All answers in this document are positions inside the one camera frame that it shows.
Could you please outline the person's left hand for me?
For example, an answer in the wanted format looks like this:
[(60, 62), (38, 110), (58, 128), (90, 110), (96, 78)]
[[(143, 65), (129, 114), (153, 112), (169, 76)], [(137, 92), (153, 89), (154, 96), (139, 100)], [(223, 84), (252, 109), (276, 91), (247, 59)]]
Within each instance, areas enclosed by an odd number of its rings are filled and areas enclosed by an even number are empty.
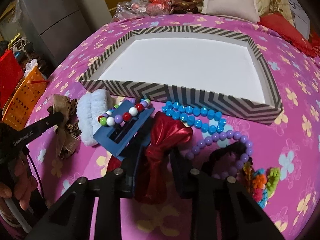
[(28, 172), (29, 164), (24, 154), (20, 154), (15, 162), (14, 175), (17, 178), (14, 186), (14, 191), (7, 185), (1, 183), (1, 212), (6, 216), (11, 216), (12, 213), (8, 208), (5, 199), (14, 196), (20, 202), (20, 207), (27, 210), (29, 207), (31, 193), (37, 189), (36, 178)]

